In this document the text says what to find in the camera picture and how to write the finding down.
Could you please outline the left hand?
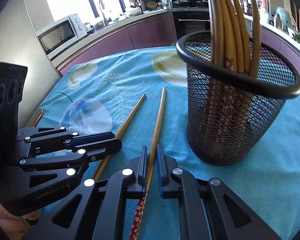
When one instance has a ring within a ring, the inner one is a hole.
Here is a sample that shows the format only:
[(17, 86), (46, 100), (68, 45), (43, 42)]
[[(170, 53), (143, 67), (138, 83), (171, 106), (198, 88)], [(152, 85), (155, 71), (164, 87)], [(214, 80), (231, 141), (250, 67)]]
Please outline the left hand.
[(10, 214), (0, 204), (0, 227), (9, 239), (21, 239), (21, 237), (32, 228), (27, 220), (39, 219), (41, 215), (42, 209), (39, 209), (32, 213), (17, 217)]

